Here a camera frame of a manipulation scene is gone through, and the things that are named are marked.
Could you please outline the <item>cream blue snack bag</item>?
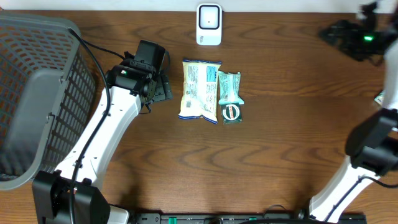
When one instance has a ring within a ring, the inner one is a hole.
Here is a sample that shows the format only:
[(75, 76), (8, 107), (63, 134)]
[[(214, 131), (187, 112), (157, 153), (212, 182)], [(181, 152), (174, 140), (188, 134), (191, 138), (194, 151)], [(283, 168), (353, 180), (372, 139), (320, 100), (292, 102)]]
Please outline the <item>cream blue snack bag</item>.
[(183, 59), (183, 95), (178, 117), (217, 124), (218, 72), (221, 61)]

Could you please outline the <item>mint green snack packet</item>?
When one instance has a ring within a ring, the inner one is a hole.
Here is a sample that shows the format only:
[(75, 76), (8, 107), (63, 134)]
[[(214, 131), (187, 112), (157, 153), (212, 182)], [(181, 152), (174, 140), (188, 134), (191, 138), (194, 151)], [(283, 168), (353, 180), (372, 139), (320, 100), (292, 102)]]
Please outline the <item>mint green snack packet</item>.
[(220, 105), (226, 105), (230, 103), (244, 104), (244, 100), (239, 95), (239, 86), (241, 82), (241, 73), (225, 73), (222, 71), (218, 72), (218, 78), (220, 82)]

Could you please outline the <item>dark green round-logo packet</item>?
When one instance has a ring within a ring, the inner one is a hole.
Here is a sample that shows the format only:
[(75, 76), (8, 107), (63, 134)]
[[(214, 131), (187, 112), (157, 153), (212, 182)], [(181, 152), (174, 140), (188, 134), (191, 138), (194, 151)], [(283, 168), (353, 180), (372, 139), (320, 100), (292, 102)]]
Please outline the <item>dark green round-logo packet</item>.
[(239, 103), (229, 103), (220, 106), (223, 124), (241, 123), (243, 121)]

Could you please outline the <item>green Kleenex tissue pack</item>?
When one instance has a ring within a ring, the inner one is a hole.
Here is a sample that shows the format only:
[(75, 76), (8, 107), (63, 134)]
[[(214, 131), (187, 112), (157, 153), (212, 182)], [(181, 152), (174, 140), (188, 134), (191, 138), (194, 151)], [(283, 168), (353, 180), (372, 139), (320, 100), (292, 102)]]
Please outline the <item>green Kleenex tissue pack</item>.
[(382, 105), (382, 102), (384, 100), (384, 91), (380, 91), (375, 97), (374, 97), (374, 101), (378, 104), (378, 105)]

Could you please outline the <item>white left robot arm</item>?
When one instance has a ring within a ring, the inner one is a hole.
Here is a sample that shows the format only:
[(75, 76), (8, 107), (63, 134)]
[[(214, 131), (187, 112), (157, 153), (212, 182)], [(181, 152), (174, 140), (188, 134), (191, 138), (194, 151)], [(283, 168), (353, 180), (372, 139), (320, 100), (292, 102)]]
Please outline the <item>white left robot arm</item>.
[(73, 149), (32, 184), (39, 223), (129, 223), (131, 213), (101, 193), (109, 162), (143, 106), (171, 98), (168, 68), (141, 62), (107, 71), (99, 105)]

